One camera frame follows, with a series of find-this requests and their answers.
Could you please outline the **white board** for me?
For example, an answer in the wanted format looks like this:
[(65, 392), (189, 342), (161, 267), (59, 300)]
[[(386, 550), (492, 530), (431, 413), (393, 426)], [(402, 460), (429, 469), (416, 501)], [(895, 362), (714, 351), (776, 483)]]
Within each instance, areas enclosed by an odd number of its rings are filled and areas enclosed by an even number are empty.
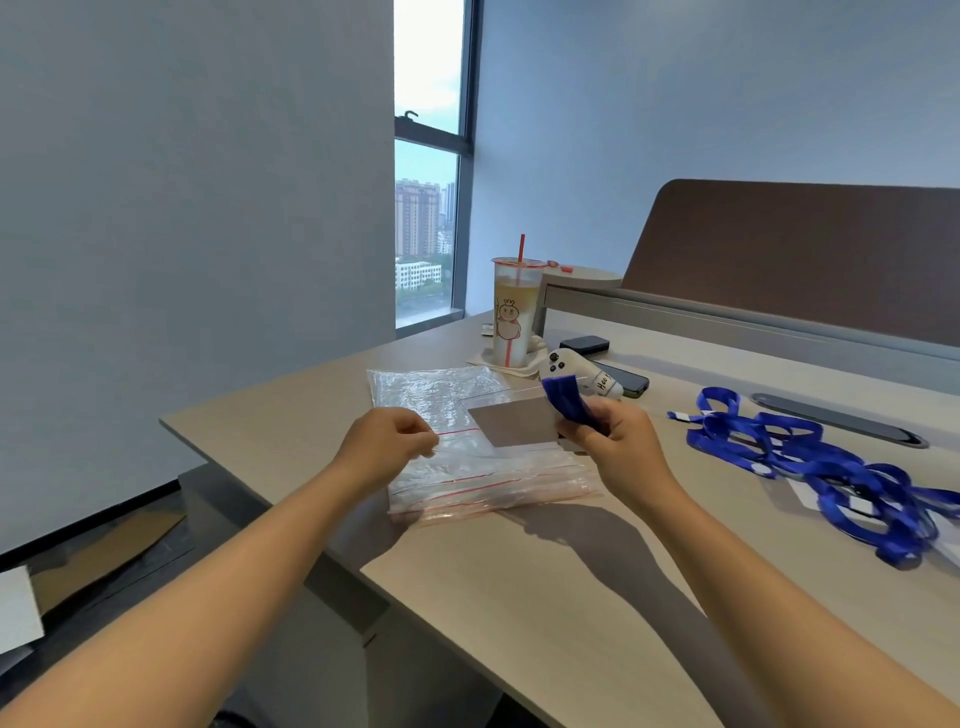
[(0, 572), (0, 656), (29, 646), (45, 635), (29, 567)]

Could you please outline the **stack of clear zip bags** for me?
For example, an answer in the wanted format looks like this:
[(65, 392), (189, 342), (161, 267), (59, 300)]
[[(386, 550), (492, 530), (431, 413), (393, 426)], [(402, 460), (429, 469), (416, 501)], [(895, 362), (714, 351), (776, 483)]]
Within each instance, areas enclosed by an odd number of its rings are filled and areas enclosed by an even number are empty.
[(599, 477), (557, 443), (497, 449), (476, 439), (446, 440), (390, 482), (388, 515), (424, 525), (599, 494)]

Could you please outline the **white game controller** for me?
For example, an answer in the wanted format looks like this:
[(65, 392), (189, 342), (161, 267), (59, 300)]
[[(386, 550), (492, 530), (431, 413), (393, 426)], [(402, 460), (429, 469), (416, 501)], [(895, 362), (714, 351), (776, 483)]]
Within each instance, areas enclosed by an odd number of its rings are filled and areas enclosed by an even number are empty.
[(573, 377), (583, 396), (620, 400), (625, 393), (609, 373), (569, 347), (550, 350), (538, 367), (538, 375), (542, 382)]

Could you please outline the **person's right hand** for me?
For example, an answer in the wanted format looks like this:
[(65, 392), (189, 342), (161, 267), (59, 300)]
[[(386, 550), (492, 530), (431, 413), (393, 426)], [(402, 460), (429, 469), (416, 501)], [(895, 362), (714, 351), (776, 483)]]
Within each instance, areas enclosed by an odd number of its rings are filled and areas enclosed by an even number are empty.
[[(608, 400), (589, 396), (584, 400)], [(636, 515), (646, 518), (686, 493), (667, 464), (651, 419), (642, 408), (625, 403), (627, 421), (617, 431), (560, 419), (557, 431), (590, 457), (606, 489)]]

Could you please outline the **clear zip bag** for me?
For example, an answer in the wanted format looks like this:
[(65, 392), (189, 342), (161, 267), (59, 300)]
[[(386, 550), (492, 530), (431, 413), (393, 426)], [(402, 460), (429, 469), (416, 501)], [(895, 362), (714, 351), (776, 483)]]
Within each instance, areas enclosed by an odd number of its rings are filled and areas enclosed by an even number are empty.
[(468, 407), (546, 397), (539, 383), (516, 379), (487, 367), (439, 370), (367, 370), (376, 407), (413, 410), (438, 433), (442, 453), (506, 455), (521, 448), (545, 449), (556, 443), (494, 447), (480, 432)]

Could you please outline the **grey divider rail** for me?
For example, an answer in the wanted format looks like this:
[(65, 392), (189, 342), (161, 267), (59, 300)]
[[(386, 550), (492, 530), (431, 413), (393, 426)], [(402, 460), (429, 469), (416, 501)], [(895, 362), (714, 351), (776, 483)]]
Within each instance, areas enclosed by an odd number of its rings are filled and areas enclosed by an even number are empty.
[(960, 396), (960, 346), (563, 282), (542, 287), (536, 334), (544, 333), (550, 310)]

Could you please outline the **brown cardboard sheet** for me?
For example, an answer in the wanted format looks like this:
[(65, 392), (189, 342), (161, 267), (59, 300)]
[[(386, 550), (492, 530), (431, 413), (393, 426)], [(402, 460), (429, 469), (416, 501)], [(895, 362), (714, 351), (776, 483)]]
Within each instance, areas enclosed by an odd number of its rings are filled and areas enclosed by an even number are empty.
[(138, 511), (55, 565), (28, 567), (39, 615), (46, 618), (81, 591), (121, 570), (186, 518), (185, 510)]

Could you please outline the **grey card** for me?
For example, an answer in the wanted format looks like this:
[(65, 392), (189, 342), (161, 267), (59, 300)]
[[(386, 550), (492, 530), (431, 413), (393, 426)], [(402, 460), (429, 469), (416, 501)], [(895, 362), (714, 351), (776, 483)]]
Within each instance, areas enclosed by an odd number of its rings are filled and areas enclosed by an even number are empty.
[(469, 406), (466, 412), (495, 448), (555, 444), (559, 412), (544, 396)]

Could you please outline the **plastic drink cup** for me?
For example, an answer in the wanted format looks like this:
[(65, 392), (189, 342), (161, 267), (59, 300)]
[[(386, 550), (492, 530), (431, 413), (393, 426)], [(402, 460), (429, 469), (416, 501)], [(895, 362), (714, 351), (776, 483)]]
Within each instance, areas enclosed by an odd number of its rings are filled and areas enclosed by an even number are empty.
[(496, 257), (492, 363), (507, 369), (526, 365), (537, 301), (548, 264), (535, 259)]

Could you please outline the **person's left hand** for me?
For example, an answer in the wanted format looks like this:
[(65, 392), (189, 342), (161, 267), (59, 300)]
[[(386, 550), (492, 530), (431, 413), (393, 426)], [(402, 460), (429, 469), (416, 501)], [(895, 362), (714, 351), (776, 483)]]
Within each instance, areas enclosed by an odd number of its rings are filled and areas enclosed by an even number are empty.
[(324, 475), (353, 503), (384, 489), (413, 460), (430, 458), (438, 440), (407, 440), (398, 433), (401, 407), (375, 407), (356, 418)]

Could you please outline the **person's right forearm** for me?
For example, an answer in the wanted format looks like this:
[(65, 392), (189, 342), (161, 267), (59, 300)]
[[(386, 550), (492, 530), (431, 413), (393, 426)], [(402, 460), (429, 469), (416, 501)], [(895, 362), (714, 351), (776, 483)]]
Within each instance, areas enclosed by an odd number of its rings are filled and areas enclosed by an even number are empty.
[(799, 588), (672, 476), (617, 485), (788, 728), (960, 728), (960, 707)]

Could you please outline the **dark framed window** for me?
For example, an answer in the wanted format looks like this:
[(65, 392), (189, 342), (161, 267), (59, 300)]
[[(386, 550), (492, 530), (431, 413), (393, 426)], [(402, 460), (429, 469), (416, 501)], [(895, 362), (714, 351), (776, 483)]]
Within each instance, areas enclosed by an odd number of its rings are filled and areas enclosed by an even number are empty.
[[(393, 259), (401, 338), (464, 317), (484, 0), (393, 0)], [(416, 123), (398, 118), (418, 113)]]

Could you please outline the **dark phone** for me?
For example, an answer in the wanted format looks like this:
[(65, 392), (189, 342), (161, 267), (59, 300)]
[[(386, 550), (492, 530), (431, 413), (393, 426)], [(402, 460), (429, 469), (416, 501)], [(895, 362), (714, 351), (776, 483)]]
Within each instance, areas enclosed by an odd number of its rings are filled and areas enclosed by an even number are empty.
[(624, 398), (639, 399), (650, 387), (650, 379), (645, 375), (604, 362), (597, 362), (596, 365), (622, 387)]

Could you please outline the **brown desk divider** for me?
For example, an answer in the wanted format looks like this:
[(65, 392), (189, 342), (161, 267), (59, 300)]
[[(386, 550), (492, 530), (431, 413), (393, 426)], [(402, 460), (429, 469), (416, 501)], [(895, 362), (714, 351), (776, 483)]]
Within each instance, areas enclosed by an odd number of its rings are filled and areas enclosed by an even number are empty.
[(672, 179), (622, 285), (960, 348), (960, 188)]

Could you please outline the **person's left forearm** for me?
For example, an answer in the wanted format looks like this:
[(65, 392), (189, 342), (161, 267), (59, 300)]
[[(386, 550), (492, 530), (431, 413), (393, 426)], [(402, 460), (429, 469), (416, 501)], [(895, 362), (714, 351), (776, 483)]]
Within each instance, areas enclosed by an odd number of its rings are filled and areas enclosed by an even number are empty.
[(336, 458), (48, 669), (0, 728), (206, 728), (333, 530), (400, 470)]

